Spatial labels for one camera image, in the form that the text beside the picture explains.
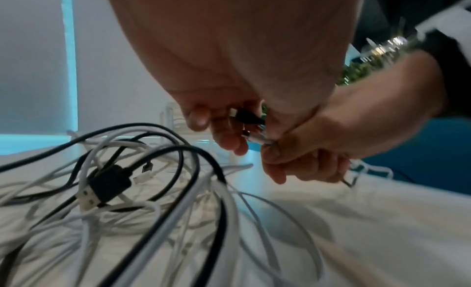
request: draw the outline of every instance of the white table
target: white table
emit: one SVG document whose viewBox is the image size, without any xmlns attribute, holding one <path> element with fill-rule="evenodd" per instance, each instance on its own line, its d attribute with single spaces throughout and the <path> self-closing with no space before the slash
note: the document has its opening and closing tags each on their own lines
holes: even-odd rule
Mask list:
<svg viewBox="0 0 471 287">
<path fill-rule="evenodd" d="M 0 156 L 0 164 L 37 152 Z M 1 174 L 0 184 L 34 179 L 81 153 L 81 148 L 73 147 L 23 169 Z M 362 176 L 354 190 L 342 184 L 301 182 L 294 178 L 289 178 L 285 185 L 276 185 L 263 173 L 259 153 L 249 151 L 237 162 L 253 163 L 254 167 L 229 176 L 229 182 L 241 191 L 276 202 L 303 224 L 323 252 L 329 277 L 327 286 L 365 286 L 359 283 L 368 281 L 362 276 L 379 277 L 390 286 L 471 286 L 470 197 L 373 176 Z M 36 215 L 44 215 L 64 197 L 48 200 Z M 314 264 L 299 246 L 299 230 L 269 206 L 247 199 L 271 236 L 282 273 L 296 282 L 311 282 Z M 29 206 L 0 208 L 0 239 L 8 236 L 7 231 L 28 228 L 31 223 L 24 220 L 28 209 Z M 265 259 L 260 238 L 244 214 L 241 229 L 251 248 Z M 51 232 L 51 236 L 55 234 L 61 234 L 61 229 Z M 102 237 L 82 286 L 95 286 L 139 238 L 140 235 L 120 234 Z M 160 249 L 134 286 L 159 286 L 170 251 L 169 244 Z M 13 286 L 67 286 L 75 254 L 63 255 L 57 265 L 48 262 L 63 252 L 63 248 L 46 251 L 41 259 L 22 265 Z M 201 261 L 203 257 L 202 252 L 195 259 Z M 178 286 L 188 286 L 197 271 L 194 265 L 188 269 Z M 241 253 L 233 285 L 272 286 L 273 282 Z"/>
</svg>

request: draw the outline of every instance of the black sleeve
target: black sleeve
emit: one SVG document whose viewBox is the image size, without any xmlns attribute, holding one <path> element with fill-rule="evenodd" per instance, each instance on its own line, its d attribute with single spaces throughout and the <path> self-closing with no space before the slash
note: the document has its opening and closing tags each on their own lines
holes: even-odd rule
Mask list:
<svg viewBox="0 0 471 287">
<path fill-rule="evenodd" d="M 427 34 L 419 48 L 431 54 L 442 70 L 448 95 L 443 116 L 471 117 L 471 67 L 458 42 L 435 30 Z"/>
</svg>

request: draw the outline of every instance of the hand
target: hand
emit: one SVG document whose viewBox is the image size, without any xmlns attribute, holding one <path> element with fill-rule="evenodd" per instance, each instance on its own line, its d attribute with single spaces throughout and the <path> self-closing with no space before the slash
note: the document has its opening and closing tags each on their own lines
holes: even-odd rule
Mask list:
<svg viewBox="0 0 471 287">
<path fill-rule="evenodd" d="M 304 115 L 325 100 L 343 66 L 359 0 L 110 0 L 147 70 L 188 126 L 247 151 L 228 108 L 261 99 Z"/>
<path fill-rule="evenodd" d="M 416 134 L 445 105 L 441 70 L 432 56 L 418 51 L 389 69 L 337 88 L 312 118 L 264 148 L 262 158 L 269 175 L 279 182 L 290 174 L 339 181 L 347 158 L 390 150 Z M 303 164 L 317 151 L 315 163 Z M 321 166 L 328 172 L 319 174 Z"/>
</svg>

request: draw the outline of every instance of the table surface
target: table surface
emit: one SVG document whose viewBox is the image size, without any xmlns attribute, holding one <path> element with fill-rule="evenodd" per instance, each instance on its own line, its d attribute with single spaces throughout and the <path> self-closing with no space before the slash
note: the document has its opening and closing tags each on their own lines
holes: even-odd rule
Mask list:
<svg viewBox="0 0 471 287">
<path fill-rule="evenodd" d="M 327 266 L 326 286 L 368 286 L 365 283 L 368 275 L 380 277 L 385 286 L 471 286 L 470 197 L 369 175 L 361 176 L 354 189 L 343 184 L 302 182 L 296 178 L 289 178 L 284 185 L 276 185 L 263 173 L 258 152 L 249 151 L 243 157 L 234 158 L 212 143 L 197 145 L 209 148 L 222 163 L 254 165 L 249 170 L 230 175 L 228 181 L 240 191 L 277 203 L 303 225 L 323 254 Z M 40 151 L 0 156 L 0 164 Z M 81 154 L 81 147 L 72 147 L 2 174 L 0 184 L 33 180 Z M 155 193 L 156 187 L 162 186 L 171 175 L 170 170 L 146 186 L 148 189 L 140 189 L 139 198 Z M 32 210 L 33 205 L 1 208 L 0 240 L 26 230 L 32 219 L 47 213 L 64 197 L 66 195 L 49 199 L 35 206 L 35 211 Z M 257 200 L 249 200 L 249 203 L 270 236 L 281 273 L 300 286 L 312 286 L 315 264 L 306 254 L 300 231 L 270 206 Z M 247 208 L 240 201 L 237 204 L 241 211 L 241 236 L 262 260 L 267 261 L 259 235 L 247 217 Z M 199 213 L 199 221 L 201 214 L 208 217 L 207 213 Z M 95 286 L 140 238 L 138 229 L 133 235 L 117 232 L 102 236 L 81 286 Z M 214 224 L 195 236 L 205 237 L 213 229 Z M 59 228 L 51 231 L 50 236 L 60 239 L 67 234 L 64 232 L 67 231 Z M 172 250 L 171 244 L 166 243 L 155 254 L 133 286 L 159 286 Z M 66 249 L 46 248 L 39 252 L 38 259 L 26 260 L 17 270 L 12 286 L 68 286 L 67 278 L 77 253 L 71 252 L 70 247 L 69 252 Z M 195 263 L 188 266 L 176 286 L 190 285 L 204 254 L 200 251 L 195 256 Z M 273 284 L 240 251 L 232 285 Z"/>
</svg>

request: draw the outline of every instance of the white wall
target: white wall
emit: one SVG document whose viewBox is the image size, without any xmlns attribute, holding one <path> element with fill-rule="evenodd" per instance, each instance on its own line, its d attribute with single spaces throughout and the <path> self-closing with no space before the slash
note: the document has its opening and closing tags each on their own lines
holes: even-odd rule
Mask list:
<svg viewBox="0 0 471 287">
<path fill-rule="evenodd" d="M 0 0 L 0 134 L 70 126 L 61 0 Z"/>
<path fill-rule="evenodd" d="M 74 0 L 78 129 L 158 122 L 170 96 L 144 68 L 108 0 Z"/>
</svg>

